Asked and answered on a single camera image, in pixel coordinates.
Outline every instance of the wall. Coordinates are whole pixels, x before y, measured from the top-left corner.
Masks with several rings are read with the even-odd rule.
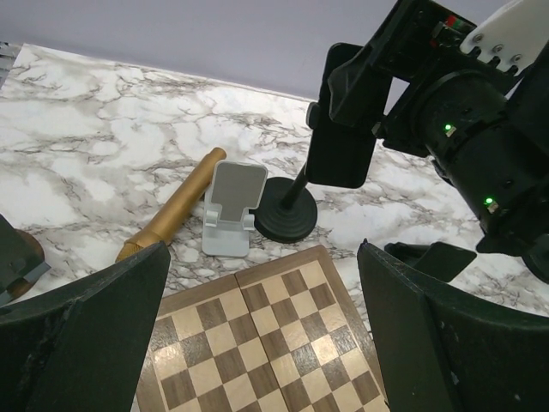
[[[366,43],[394,3],[2,0],[0,40],[315,98],[329,47],[340,41]],[[441,3],[480,22],[507,1]]]

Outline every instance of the folding chessboard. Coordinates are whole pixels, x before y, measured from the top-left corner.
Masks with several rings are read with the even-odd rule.
[[[141,412],[389,410],[321,246],[164,298],[137,399]]]

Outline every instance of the black stand pole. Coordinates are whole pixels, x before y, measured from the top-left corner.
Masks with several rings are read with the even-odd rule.
[[[255,211],[256,229],[268,239],[294,243],[306,238],[317,225],[317,203],[305,189],[305,166],[295,180],[270,178],[265,184],[259,208]]]

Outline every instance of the white marble surface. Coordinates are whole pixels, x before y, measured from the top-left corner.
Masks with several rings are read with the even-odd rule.
[[[214,146],[234,161],[296,175],[310,131],[308,102],[164,70],[25,45],[0,92],[0,213],[33,234],[52,269],[27,297],[112,264]],[[311,186],[317,229],[297,245],[252,236],[245,259],[206,257],[202,205],[170,250],[165,294],[325,245],[363,316],[361,240],[474,248],[481,231],[429,161],[381,147],[360,190]],[[480,256],[453,284],[526,312],[549,314],[549,286],[517,259]]]

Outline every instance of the gold tube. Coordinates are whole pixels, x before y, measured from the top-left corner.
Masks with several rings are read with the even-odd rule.
[[[117,262],[139,252],[141,249],[164,240],[169,245],[173,235],[179,230],[185,219],[190,215],[196,202],[204,194],[212,178],[218,161],[226,158],[222,148],[214,148],[198,163],[189,177],[178,187],[162,209],[154,216],[147,226],[124,242],[122,251],[117,256]]]

